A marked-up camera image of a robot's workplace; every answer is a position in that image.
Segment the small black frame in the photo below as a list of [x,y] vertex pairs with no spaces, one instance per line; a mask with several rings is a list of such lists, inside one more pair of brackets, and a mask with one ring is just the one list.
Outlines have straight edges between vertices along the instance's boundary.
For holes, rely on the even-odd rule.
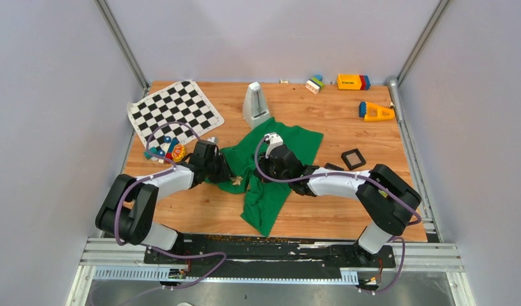
[[326,169],[334,170],[334,171],[344,171],[344,170],[345,170],[344,168],[342,168],[342,167],[340,167],[340,166],[337,166],[337,165],[335,165],[335,164],[332,164],[332,163],[326,163],[326,164],[324,165],[324,167],[325,167]]

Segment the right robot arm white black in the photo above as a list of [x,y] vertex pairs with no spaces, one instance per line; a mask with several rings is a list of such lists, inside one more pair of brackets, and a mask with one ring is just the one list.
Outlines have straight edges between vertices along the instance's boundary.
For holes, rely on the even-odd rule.
[[384,164],[367,171],[337,171],[303,164],[286,145],[266,152],[256,149],[257,175],[265,182],[286,184],[301,196],[336,196],[359,201],[371,223],[358,237],[354,257],[370,266],[392,238],[421,221],[417,208],[422,197],[405,180]]

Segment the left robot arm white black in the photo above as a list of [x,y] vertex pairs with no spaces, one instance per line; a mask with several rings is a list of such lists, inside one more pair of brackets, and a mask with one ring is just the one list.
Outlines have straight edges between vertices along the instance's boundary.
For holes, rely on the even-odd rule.
[[118,175],[95,218],[97,229],[118,232],[119,240],[127,244],[156,247],[167,262],[180,262],[185,246],[178,242],[178,231],[154,221],[157,202],[205,180],[217,184],[233,177],[226,158],[211,139],[197,141],[186,157],[176,167],[152,175]]

